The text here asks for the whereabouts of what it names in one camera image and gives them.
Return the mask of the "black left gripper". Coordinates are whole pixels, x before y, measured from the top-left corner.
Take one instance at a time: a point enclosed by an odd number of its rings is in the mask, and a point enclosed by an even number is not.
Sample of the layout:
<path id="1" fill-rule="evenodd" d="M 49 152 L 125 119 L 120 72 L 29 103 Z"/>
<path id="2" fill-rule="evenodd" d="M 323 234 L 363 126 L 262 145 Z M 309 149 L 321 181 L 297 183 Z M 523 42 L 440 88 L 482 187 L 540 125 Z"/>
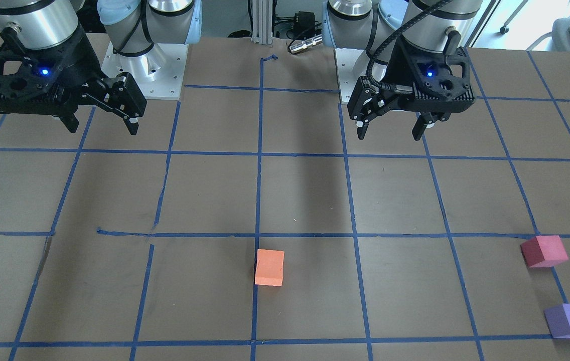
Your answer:
<path id="1" fill-rule="evenodd" d="M 382 89 L 367 79 L 358 78 L 349 116 L 356 120 L 357 137 L 365 139 L 374 119 L 391 110 L 418 112 L 412 137 L 420 141 L 430 126 L 445 122 L 449 113 L 461 113 L 475 103 L 471 86 L 470 59 L 459 46 L 460 35 L 447 35 L 441 51 L 425 51 L 404 37 L 395 41 Z"/>

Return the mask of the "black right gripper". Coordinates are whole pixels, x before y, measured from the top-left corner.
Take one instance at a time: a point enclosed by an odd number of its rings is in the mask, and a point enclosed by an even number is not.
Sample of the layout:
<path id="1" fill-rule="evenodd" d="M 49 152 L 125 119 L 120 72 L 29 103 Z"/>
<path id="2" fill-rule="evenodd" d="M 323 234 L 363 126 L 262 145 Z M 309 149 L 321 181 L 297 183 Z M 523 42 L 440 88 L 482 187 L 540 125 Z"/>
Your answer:
<path id="1" fill-rule="evenodd" d="M 76 133 L 78 106 L 96 105 L 123 117 L 129 134 L 137 135 L 147 99 L 131 73 L 109 78 L 101 70 L 81 25 L 62 43 L 40 50 L 28 49 L 15 28 L 0 35 L 0 110 L 60 116 Z"/>

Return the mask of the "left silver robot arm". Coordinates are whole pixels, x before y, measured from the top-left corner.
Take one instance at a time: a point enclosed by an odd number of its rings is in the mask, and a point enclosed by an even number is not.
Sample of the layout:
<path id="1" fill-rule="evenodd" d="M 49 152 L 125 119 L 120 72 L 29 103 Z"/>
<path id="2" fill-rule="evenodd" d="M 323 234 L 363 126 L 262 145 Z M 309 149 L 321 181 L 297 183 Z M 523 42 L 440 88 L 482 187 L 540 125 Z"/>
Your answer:
<path id="1" fill-rule="evenodd" d="M 476 101 L 471 60 L 462 37 L 481 1 L 326 1 L 326 46 L 356 49 L 366 57 L 347 109 L 359 139 L 377 117 L 391 111 L 418 113 L 412 137 L 462 113 Z"/>

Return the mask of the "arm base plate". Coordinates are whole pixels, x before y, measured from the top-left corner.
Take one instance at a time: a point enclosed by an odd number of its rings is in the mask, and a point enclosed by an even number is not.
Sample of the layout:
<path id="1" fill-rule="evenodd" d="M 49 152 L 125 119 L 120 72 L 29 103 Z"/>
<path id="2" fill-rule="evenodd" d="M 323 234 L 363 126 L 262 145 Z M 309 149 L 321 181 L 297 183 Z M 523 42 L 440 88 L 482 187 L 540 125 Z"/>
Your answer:
<path id="1" fill-rule="evenodd" d="M 370 58 L 365 50 L 350 48 L 335 49 L 336 75 L 338 78 L 341 104 L 347 105 L 349 102 L 356 80 L 358 80 L 359 76 L 365 75 L 369 60 Z"/>
<path id="2" fill-rule="evenodd" d="M 155 44 L 146 54 L 126 57 L 109 44 L 101 70 L 110 77 L 131 73 L 148 100 L 180 100 L 189 50 L 187 44 Z"/>

